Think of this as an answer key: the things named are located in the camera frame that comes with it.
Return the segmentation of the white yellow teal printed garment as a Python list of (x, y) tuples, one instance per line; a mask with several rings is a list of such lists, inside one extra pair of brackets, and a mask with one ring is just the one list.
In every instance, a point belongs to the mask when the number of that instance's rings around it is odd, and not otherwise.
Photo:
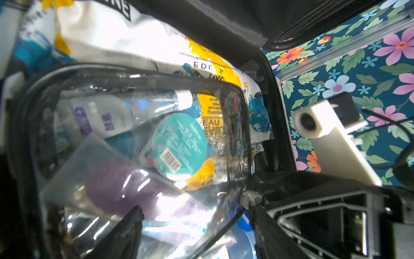
[(71, 63), (107, 63), (234, 84), (248, 105), (254, 152), (262, 152), (263, 142), (273, 138), (262, 91), (251, 75), (131, 1), (2, 1), (2, 153), (11, 120), (8, 103), (34, 74)]

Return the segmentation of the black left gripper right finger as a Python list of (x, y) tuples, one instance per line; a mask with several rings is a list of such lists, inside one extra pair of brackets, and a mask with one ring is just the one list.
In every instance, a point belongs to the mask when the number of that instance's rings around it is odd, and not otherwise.
[(249, 208), (259, 259), (307, 259), (308, 256), (289, 237), (261, 205)]

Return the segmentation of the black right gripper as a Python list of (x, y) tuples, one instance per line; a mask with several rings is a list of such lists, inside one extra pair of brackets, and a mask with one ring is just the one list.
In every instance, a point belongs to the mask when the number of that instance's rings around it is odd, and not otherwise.
[(253, 190), (308, 259), (411, 259), (414, 193), (305, 172), (275, 172)]

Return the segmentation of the clear black-trimmed toiletry pouch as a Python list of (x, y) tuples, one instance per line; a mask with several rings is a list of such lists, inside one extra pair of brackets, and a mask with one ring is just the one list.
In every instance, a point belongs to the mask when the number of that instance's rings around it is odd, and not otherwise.
[(136, 259), (195, 259), (244, 213), (252, 151), (236, 85), (72, 64), (29, 79), (10, 116), (31, 259), (87, 259), (135, 206)]

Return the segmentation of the clear container blue lid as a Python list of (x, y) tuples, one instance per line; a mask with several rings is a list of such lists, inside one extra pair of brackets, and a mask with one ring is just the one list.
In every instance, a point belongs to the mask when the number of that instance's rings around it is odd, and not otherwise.
[(256, 240), (248, 212), (199, 259), (256, 259)]

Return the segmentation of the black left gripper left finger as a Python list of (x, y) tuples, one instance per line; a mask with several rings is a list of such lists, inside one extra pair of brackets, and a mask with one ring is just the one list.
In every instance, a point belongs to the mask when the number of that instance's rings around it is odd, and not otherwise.
[(144, 214), (135, 206), (89, 253), (87, 259), (135, 259), (141, 242)]

